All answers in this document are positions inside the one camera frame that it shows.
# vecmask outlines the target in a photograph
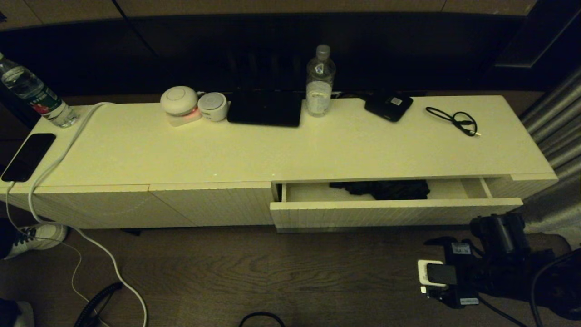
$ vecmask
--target open drawer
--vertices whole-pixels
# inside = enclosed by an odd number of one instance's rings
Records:
[[[428,180],[427,200],[377,201],[328,183],[282,184],[281,202],[270,204],[277,229],[398,225],[464,225],[503,214],[520,198],[493,198],[483,178]]]

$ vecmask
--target white sneaker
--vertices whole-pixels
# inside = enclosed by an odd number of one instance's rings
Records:
[[[57,241],[63,241],[67,236],[69,228],[63,225],[39,224],[23,228],[22,231],[26,234],[18,233],[16,240],[12,245],[10,253],[4,260],[14,258],[15,256],[25,253],[28,250],[46,250],[60,244]]]
[[[14,322],[14,327],[34,327],[33,307],[28,302],[16,302],[20,315]]]

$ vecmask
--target green bottle label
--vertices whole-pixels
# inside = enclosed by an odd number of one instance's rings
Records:
[[[63,100],[46,85],[41,91],[24,100],[42,116],[49,116],[53,110],[63,103]]]

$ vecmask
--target water bottle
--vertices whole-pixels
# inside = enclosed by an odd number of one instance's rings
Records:
[[[307,65],[307,112],[311,116],[324,116],[331,104],[335,63],[330,54],[331,48],[321,44],[317,47],[317,56]]]
[[[10,61],[0,53],[0,74],[6,87],[53,124],[65,128],[77,121],[74,113],[59,96],[26,67]]]

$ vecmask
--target smartphone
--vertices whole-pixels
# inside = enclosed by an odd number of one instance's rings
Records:
[[[56,135],[50,133],[32,134],[12,159],[2,175],[4,182],[26,182],[33,175]]]

